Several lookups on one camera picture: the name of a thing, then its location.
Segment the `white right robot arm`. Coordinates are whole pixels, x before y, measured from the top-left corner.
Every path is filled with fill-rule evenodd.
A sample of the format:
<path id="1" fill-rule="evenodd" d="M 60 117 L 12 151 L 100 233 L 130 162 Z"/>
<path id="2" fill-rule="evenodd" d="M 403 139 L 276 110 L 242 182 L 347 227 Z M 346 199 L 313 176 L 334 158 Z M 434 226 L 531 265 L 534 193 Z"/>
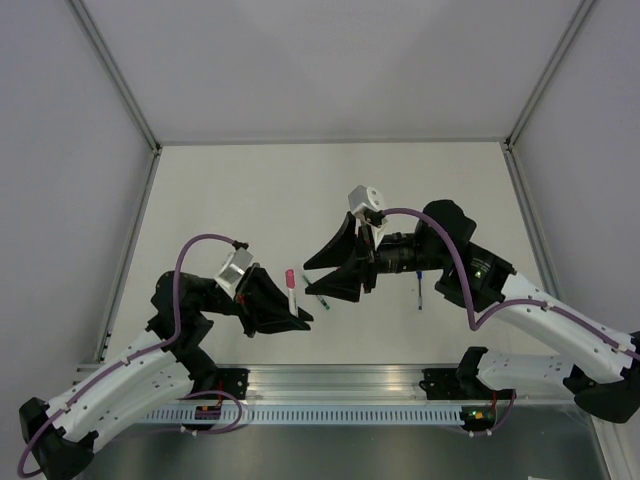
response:
<path id="1" fill-rule="evenodd" d="M 475 244 L 476 223 L 452 200 L 422 211 L 353 206 L 338 232 L 303 265 L 326 270 L 309 295 L 356 303 L 378 276 L 438 271 L 434 288 L 463 308 L 471 330 L 498 317 L 553 354 L 466 350 L 454 368 L 426 368 L 430 400 L 502 400 L 516 395 L 570 398 L 586 413 L 623 424 L 639 410 L 639 335 L 581 315 L 530 282 L 511 263 Z"/>

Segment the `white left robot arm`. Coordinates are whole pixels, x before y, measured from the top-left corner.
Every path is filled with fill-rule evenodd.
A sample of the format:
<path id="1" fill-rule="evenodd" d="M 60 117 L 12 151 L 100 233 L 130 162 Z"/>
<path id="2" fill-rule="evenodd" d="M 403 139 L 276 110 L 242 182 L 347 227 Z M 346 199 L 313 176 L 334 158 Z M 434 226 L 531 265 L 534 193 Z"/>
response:
<path id="1" fill-rule="evenodd" d="M 19 409 L 25 457 L 48 479 L 72 479 L 132 423 L 174 400 L 235 395 L 200 343 L 213 323 L 207 314 L 240 320 L 248 337 L 308 331 L 313 317 L 293 314 L 266 270 L 253 265 L 227 294 L 213 279 L 169 271 L 156 283 L 156 309 L 142 333 L 111 362 L 48 401 L 33 397 Z"/>

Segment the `white marker pen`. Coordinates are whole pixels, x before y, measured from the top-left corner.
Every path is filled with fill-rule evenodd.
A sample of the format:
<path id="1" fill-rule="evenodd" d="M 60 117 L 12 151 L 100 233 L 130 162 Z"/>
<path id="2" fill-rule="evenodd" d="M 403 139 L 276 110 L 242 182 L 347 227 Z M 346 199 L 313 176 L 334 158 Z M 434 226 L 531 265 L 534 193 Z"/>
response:
<path id="1" fill-rule="evenodd" d="M 298 305 L 296 296 L 296 285 L 294 289 L 287 288 L 288 308 L 291 315 L 298 316 Z"/>

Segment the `pink marker cap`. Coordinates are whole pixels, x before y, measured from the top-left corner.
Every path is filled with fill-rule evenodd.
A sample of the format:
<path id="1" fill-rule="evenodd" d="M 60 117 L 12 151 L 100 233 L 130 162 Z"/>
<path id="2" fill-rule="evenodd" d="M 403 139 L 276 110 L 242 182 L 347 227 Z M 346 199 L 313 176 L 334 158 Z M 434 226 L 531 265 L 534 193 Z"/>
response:
<path id="1" fill-rule="evenodd" d="M 288 269 L 285 272 L 285 280 L 286 280 L 286 286 L 288 289 L 295 288 L 296 280 L 295 280 L 295 271 L 293 269 Z"/>

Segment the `blue ballpoint pen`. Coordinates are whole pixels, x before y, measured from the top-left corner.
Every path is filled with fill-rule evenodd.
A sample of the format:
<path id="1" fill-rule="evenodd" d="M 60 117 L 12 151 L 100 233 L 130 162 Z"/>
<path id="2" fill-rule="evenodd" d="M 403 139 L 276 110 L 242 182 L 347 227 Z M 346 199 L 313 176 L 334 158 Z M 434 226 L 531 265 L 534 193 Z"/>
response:
<path id="1" fill-rule="evenodd" d="M 423 309 L 424 309 L 424 295 L 423 295 L 423 271 L 422 271 L 422 270 L 417 270 L 417 271 L 416 271 L 416 277 L 417 277 L 417 282 L 418 282 L 418 286 L 417 286 L 417 292 L 418 292 L 418 311 L 423 311 Z"/>

